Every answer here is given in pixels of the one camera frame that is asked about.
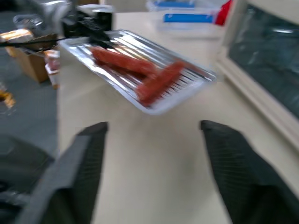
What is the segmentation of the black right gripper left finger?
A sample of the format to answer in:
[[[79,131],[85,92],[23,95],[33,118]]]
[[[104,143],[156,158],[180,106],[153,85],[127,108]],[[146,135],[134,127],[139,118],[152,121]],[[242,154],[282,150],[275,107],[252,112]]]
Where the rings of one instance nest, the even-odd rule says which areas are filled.
[[[100,187],[108,123],[79,132],[46,170],[17,224],[89,224]]]

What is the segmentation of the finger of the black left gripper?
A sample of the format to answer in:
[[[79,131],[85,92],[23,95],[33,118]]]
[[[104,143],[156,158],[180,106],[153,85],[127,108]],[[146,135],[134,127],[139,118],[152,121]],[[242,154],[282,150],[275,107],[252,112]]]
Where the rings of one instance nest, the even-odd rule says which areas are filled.
[[[110,37],[103,31],[91,31],[89,33],[89,42],[94,46],[100,46],[104,49],[113,49],[113,43]]]

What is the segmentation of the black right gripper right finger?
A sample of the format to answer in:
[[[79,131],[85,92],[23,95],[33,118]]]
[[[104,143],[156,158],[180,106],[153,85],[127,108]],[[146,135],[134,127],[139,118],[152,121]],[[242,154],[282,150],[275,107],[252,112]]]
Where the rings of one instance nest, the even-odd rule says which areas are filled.
[[[299,200],[241,132],[200,122],[215,182],[234,224],[297,224]]]

